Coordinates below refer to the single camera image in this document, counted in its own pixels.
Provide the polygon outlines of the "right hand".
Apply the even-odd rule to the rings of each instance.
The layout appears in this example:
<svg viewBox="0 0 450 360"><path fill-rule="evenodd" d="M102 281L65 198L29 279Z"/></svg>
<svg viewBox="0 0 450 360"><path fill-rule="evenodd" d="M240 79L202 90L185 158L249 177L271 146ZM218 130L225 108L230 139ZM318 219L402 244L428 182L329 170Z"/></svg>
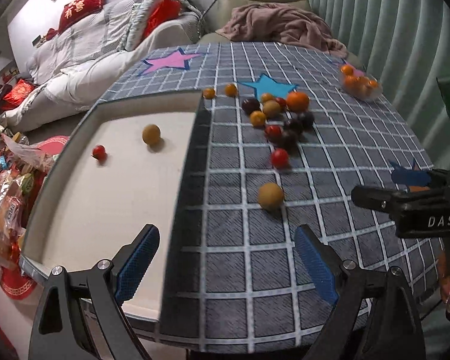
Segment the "right hand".
<svg viewBox="0 0 450 360"><path fill-rule="evenodd" d="M437 262L441 300L450 303L450 254L442 251Z"/></svg>

